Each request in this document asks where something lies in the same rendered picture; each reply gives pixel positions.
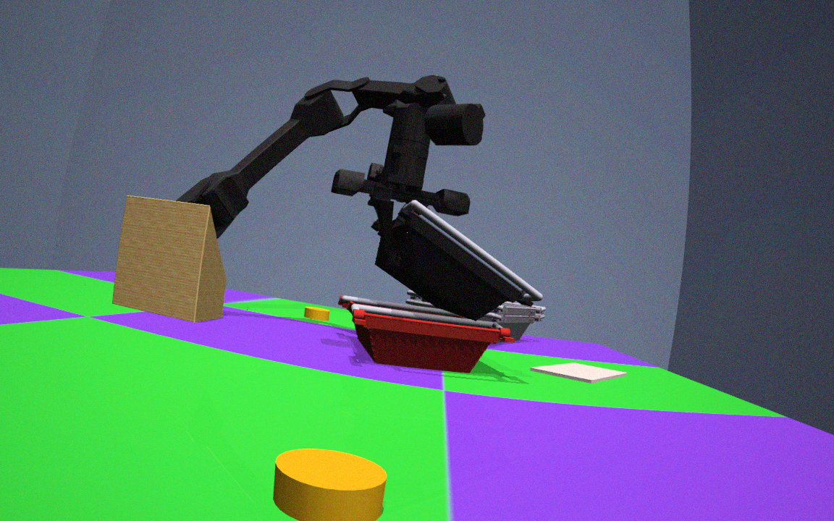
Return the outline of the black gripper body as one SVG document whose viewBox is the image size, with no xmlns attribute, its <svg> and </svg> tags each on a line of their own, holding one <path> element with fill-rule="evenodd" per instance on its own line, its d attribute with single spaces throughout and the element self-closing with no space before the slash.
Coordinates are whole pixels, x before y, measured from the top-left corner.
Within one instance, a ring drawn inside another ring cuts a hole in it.
<svg viewBox="0 0 834 521">
<path fill-rule="evenodd" d="M 389 200 L 401 199 L 406 204 L 413 200 L 433 206 L 437 212 L 461 216 L 468 214 L 470 198 L 466 192 L 443 189 L 438 192 L 421 190 L 426 174 L 429 146 L 410 140 L 389 140 L 382 182 L 364 180 L 364 173 L 338 169 L 331 192 L 352 195 L 368 192 L 368 196 Z"/>
</svg>

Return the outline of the yellow short cylinder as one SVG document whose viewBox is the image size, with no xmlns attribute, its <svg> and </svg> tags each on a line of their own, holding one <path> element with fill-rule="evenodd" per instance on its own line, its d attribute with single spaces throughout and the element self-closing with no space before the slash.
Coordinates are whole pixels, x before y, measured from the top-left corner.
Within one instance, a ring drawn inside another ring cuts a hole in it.
<svg viewBox="0 0 834 521">
<path fill-rule="evenodd" d="M 314 320 L 320 321 L 328 321 L 329 320 L 329 311 L 314 307 L 305 307 L 305 318 L 310 318 Z"/>
<path fill-rule="evenodd" d="M 326 449 L 297 449 L 276 458 L 274 502 L 298 521 L 375 521 L 383 511 L 387 473 L 368 459 Z"/>
</svg>

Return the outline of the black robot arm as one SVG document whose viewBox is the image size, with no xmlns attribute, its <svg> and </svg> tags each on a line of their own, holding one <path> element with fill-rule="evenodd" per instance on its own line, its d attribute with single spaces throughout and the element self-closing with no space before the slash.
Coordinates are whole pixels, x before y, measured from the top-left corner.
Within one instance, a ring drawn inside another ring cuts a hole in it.
<svg viewBox="0 0 834 521">
<path fill-rule="evenodd" d="M 343 116 L 333 91 L 352 92 L 358 105 Z M 284 125 L 229 171 L 200 180 L 176 200 L 211 206 L 217 238 L 249 204 L 250 188 L 309 137 L 349 125 L 362 110 L 383 109 L 393 117 L 390 140 L 430 146 L 477 145 L 482 141 L 482 103 L 455 103 L 447 81 L 436 75 L 414 83 L 385 80 L 329 80 L 313 87 L 295 104 Z"/>
</svg>

